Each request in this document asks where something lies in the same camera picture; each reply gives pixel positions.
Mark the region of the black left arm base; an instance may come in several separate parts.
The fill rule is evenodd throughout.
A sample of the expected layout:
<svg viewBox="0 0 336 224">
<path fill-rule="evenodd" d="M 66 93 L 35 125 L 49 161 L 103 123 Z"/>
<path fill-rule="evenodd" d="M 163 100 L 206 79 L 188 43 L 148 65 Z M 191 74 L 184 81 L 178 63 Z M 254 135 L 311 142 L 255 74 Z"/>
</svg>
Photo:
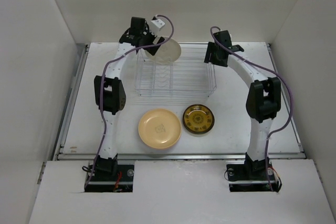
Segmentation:
<svg viewBox="0 0 336 224">
<path fill-rule="evenodd" d="M 93 165 L 83 166 L 86 172 L 84 191 L 86 193 L 132 193 L 134 179 L 133 164 L 116 164 L 112 167 L 112 172 L 105 172 L 95 168 L 90 178 Z"/>
</svg>

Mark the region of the dark green plate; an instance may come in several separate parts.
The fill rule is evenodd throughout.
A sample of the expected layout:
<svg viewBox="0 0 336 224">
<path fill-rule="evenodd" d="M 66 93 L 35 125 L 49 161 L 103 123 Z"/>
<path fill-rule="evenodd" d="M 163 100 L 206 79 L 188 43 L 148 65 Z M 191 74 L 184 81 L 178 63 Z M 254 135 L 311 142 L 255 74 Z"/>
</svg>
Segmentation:
<svg viewBox="0 0 336 224">
<path fill-rule="evenodd" d="M 193 132 L 193 131 L 189 131 L 189 129 L 187 128 L 185 128 L 184 131 L 186 134 L 193 136 L 193 137 L 205 137 L 213 132 L 212 129 L 205 131 L 205 132 Z"/>
</svg>

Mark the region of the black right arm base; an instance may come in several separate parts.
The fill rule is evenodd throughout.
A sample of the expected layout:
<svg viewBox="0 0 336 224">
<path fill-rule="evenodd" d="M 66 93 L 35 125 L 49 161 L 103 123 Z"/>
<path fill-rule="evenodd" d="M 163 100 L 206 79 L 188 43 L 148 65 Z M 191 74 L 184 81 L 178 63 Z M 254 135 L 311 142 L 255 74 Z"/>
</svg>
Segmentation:
<svg viewBox="0 0 336 224">
<path fill-rule="evenodd" d="M 282 181 L 271 163 L 265 161 L 229 161 L 225 177 L 229 191 L 236 192 L 280 192 Z"/>
</svg>

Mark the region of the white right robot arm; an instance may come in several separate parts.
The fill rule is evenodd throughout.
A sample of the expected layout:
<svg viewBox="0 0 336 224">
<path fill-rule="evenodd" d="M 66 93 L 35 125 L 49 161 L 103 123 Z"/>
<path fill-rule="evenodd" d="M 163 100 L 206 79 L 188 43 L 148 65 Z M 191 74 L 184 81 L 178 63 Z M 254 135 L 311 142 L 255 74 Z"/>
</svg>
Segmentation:
<svg viewBox="0 0 336 224">
<path fill-rule="evenodd" d="M 244 180 L 267 180 L 268 142 L 274 118 L 281 109 L 281 82 L 277 77 L 264 75 L 259 65 L 238 53 L 239 45 L 232 45 L 227 30 L 211 31 L 213 42 L 208 43 L 205 63 L 234 70 L 249 88 L 246 111 L 251 121 L 250 142 L 240 170 Z"/>
</svg>

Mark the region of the large beige plate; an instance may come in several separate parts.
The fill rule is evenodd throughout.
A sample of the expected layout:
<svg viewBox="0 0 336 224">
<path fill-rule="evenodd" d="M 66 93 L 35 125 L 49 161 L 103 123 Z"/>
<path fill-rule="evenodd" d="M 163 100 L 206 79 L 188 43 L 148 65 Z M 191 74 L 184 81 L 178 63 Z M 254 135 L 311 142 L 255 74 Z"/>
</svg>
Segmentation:
<svg viewBox="0 0 336 224">
<path fill-rule="evenodd" d="M 170 64 L 178 60 L 181 56 L 182 50 L 180 44 L 173 38 L 168 42 L 161 45 L 155 55 L 151 55 L 147 50 L 144 51 L 145 55 L 157 64 Z"/>
</svg>

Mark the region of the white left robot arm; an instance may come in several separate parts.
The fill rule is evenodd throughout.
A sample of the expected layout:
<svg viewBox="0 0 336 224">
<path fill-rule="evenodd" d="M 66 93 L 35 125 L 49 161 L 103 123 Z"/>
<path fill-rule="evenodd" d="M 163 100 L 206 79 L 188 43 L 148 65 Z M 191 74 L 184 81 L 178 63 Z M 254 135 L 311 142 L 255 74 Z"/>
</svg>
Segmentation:
<svg viewBox="0 0 336 224">
<path fill-rule="evenodd" d="M 103 122 L 103 133 L 90 177 L 101 175 L 105 180 L 112 180 L 117 176 L 118 151 L 112 135 L 117 113 L 126 104 L 122 76 L 127 60 L 143 50 L 155 55 L 173 34 L 174 25 L 165 15 L 155 15 L 149 22 L 145 18 L 132 17 L 130 27 L 119 39 L 115 57 L 105 64 L 100 76 L 95 76 L 94 94 Z"/>
</svg>

